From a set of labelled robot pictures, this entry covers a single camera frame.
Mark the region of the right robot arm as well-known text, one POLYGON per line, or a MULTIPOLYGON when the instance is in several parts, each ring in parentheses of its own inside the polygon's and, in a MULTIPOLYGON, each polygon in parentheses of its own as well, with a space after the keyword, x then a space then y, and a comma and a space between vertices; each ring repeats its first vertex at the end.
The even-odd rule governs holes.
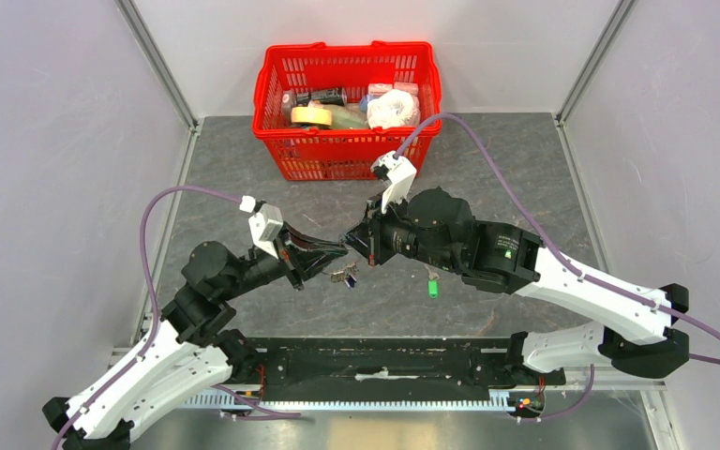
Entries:
POLYGON ((511 337, 503 370, 514 383, 560 368, 610 364, 629 375, 663 379, 690 359, 689 336, 673 327, 686 312, 681 285, 648 289, 583 263, 574 274, 538 235, 515 225, 477 219, 469 203, 439 187, 410 201, 367 201, 361 221, 343 241, 371 266, 400 255, 461 277, 486 293, 546 301, 587 318, 560 331, 511 337))

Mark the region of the wire keyring with keys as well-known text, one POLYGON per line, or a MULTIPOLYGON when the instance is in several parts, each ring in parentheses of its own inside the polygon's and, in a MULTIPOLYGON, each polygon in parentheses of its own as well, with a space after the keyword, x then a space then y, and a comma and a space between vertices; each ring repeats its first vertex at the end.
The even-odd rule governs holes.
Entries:
POLYGON ((349 289, 354 289, 357 285, 358 266, 356 262, 352 262, 340 270, 329 274, 330 281, 336 284, 343 284, 349 289))

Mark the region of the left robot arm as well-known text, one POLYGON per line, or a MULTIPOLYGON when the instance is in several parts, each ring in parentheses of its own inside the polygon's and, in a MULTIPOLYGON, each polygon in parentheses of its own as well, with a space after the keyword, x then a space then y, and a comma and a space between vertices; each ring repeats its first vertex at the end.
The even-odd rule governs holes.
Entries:
POLYGON ((58 449, 128 449, 160 418, 229 379, 250 380, 258 366, 248 339, 227 323, 230 301, 278 279, 296 290, 348 250, 283 227, 271 253, 234 255, 216 241, 190 253, 185 284, 157 310, 149 332, 117 364, 73 397, 42 408, 58 449))

